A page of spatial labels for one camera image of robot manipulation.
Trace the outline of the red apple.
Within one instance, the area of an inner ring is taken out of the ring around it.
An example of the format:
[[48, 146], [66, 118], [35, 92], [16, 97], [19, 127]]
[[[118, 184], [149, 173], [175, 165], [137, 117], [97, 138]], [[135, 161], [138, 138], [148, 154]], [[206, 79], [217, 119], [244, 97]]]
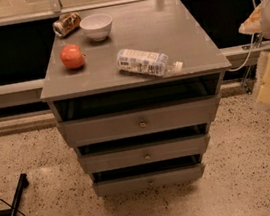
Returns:
[[60, 51], [60, 59], [66, 68], [78, 69], [85, 64], [85, 56], [76, 44], [66, 45]]

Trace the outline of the grey middle drawer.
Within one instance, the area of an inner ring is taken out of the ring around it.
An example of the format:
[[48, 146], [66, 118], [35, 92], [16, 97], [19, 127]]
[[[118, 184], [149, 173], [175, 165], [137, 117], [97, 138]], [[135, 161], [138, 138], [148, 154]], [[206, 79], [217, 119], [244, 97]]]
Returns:
[[209, 139], [210, 134], [194, 135], [168, 142], [154, 142], [148, 145], [85, 155], [81, 156], [78, 161], [86, 173], [115, 170], [149, 162], [176, 159], [176, 157], [203, 154], [208, 147]]

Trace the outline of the grey drawer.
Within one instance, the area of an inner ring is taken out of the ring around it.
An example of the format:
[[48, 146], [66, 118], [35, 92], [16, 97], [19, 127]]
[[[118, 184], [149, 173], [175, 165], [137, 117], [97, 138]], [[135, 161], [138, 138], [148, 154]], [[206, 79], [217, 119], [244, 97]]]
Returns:
[[220, 98], [212, 96], [165, 106], [126, 110], [57, 124], [66, 143], [74, 148], [212, 122]]
[[210, 134], [194, 135], [168, 142], [154, 142], [148, 145], [85, 155], [81, 156], [78, 161], [86, 173], [115, 170], [149, 162], [176, 159], [176, 157], [203, 154], [208, 147], [209, 139]]
[[202, 177], [204, 164], [177, 167], [175, 169], [150, 172], [143, 175], [116, 178], [97, 182], [92, 187], [98, 196], [124, 193], [125, 191], [163, 186], [164, 184], [197, 180]]

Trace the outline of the white ceramic bowl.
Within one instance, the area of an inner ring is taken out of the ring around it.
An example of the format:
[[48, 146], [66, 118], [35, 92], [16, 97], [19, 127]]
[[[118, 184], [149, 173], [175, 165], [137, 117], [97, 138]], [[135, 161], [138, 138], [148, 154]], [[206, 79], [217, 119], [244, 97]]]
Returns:
[[80, 22], [80, 28], [85, 37], [90, 40], [105, 40], [112, 29], [113, 18], [108, 14], [97, 13], [85, 17]]

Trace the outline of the grey drawer cabinet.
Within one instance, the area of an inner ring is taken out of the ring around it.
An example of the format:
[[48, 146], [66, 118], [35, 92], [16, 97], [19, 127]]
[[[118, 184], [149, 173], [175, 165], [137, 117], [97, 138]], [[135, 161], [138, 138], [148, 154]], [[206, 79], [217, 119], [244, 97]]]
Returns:
[[[105, 7], [103, 12], [113, 18], [110, 36], [105, 41], [89, 40], [81, 31], [66, 40], [54, 40], [41, 98], [49, 104], [57, 123], [212, 96], [220, 98], [221, 81], [230, 64], [180, 0], [144, 1], [131, 7], [117, 5]], [[85, 64], [81, 68], [66, 68], [61, 62], [60, 51], [69, 44], [76, 44], [84, 54]], [[155, 78], [119, 71], [116, 56], [122, 48], [163, 52], [171, 61], [183, 63], [182, 72]], [[168, 142], [208, 134], [212, 122], [73, 149], [79, 159], [85, 155]], [[96, 184], [202, 164], [202, 155], [86, 174]]]

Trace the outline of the grey bottom drawer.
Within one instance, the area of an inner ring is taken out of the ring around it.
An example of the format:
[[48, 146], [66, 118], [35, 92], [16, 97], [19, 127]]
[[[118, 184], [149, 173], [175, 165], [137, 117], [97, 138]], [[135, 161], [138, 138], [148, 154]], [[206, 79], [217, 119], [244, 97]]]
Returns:
[[177, 167], [175, 169], [150, 172], [143, 175], [116, 178], [97, 182], [92, 187], [98, 196], [124, 193], [125, 191], [163, 186], [164, 184], [197, 180], [202, 177], [204, 164]]

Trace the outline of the brown drink can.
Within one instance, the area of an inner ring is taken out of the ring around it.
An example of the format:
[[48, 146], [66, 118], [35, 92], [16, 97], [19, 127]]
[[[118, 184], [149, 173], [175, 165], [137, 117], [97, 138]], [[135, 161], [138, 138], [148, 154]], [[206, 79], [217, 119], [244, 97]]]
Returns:
[[80, 15], [70, 12], [53, 23], [53, 30], [58, 37], [66, 37], [67, 34], [79, 27], [80, 22]]

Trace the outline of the clear plastic water bottle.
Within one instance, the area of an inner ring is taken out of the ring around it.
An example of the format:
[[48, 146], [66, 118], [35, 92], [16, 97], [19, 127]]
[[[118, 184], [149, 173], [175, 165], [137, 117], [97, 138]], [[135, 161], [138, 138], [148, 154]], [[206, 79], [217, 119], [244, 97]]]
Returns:
[[163, 77], [182, 72], [183, 63], [170, 61], [164, 53], [121, 49], [116, 56], [118, 69], [134, 74]]

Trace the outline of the grey top drawer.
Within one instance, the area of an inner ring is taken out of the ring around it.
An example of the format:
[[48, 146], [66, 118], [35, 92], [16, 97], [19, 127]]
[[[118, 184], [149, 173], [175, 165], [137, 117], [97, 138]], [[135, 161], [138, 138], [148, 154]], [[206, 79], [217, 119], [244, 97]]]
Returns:
[[165, 106], [126, 110], [57, 124], [66, 143], [74, 148], [212, 122], [220, 98], [212, 96]]

